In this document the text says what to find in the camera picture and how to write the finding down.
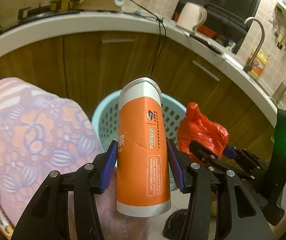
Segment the dark kitchen window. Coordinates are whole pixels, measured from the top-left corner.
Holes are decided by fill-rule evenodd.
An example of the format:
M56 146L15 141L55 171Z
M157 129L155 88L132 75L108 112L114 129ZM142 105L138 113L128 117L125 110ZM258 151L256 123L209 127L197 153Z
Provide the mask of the dark kitchen window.
M192 2L207 11L204 26L236 44L232 52L236 54L245 40L250 25L244 21L256 15L260 0L179 0L172 16L177 20L183 6Z

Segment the red plastic bag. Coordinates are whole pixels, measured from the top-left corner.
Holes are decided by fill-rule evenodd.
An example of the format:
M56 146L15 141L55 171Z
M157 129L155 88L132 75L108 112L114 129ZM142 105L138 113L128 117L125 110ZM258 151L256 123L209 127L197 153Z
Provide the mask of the red plastic bag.
M229 133L224 126L212 122L202 114L197 103L191 102L177 131L178 149L187 153L191 161L204 165L189 149L190 143L194 140L221 158L229 140Z

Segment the red container on counter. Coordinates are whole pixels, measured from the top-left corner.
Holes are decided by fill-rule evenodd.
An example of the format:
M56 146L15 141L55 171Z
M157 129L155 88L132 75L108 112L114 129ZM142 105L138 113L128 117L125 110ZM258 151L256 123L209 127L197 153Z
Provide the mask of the red container on counter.
M211 39L214 39L217 35L217 33L215 31L213 31L212 29L204 26L204 25L201 25L198 29L197 29L197 32L201 33L202 35L205 35Z

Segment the pink floral tablecloth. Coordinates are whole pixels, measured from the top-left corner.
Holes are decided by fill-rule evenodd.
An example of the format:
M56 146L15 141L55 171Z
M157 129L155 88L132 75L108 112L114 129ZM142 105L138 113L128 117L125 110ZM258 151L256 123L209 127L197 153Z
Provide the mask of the pink floral tablecloth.
M11 239L147 239L147 218L116 208L116 169L83 109L21 79L0 80L0 206Z

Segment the wooden base cabinets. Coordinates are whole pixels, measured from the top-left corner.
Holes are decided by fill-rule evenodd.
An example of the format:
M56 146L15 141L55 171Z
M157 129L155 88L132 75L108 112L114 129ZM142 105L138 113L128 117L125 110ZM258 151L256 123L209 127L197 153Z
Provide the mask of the wooden base cabinets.
M273 126L243 81L200 53L155 34L92 32L48 38L0 57L0 79L18 77L76 101L88 116L110 93L139 77L184 106L196 102L211 121L224 126L229 144L262 159L271 157Z

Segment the yellow detergent bottle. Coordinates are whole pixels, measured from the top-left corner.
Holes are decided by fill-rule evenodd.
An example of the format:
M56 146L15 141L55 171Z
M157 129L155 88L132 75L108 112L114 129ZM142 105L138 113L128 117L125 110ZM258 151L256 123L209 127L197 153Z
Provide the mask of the yellow detergent bottle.
M258 79L267 64L269 57L269 54L264 54L260 49L257 56L253 60L252 70L249 72L249 75L251 75L254 79Z

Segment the black gas stove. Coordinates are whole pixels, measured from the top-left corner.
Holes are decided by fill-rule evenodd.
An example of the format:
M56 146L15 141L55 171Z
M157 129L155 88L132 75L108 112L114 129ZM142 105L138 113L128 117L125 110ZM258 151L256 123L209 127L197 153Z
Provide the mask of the black gas stove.
M83 0L69 0L68 9L66 11L61 11L62 0L52 1L49 5L41 6L32 9L31 7L19 9L17 21L10 25L7 29L4 29L0 25L0 34L13 29L17 26L24 25L37 20L42 20L49 17L62 16L68 14L78 14L80 11L77 9L72 9L71 5L83 3Z

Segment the orange white paper cup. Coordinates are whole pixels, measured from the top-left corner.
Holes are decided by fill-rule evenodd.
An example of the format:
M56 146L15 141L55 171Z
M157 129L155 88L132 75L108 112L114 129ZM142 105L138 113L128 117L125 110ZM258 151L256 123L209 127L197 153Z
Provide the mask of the orange white paper cup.
M117 210L153 217L171 207L161 90L148 77L127 84L119 98Z

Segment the white electric kettle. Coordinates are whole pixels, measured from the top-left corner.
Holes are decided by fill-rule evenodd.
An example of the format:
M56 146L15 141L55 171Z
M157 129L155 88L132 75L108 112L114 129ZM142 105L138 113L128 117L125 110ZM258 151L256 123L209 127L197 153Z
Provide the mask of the white electric kettle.
M206 19L207 11L203 6L187 2L180 13L176 26L193 34L205 23Z

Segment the orange snack bag front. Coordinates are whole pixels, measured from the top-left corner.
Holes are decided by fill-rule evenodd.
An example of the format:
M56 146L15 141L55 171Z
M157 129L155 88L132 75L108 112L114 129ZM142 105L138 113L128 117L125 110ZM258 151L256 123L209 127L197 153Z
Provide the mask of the orange snack bag front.
M3 212L0 206L0 232L7 238L11 239L14 231L14 226Z

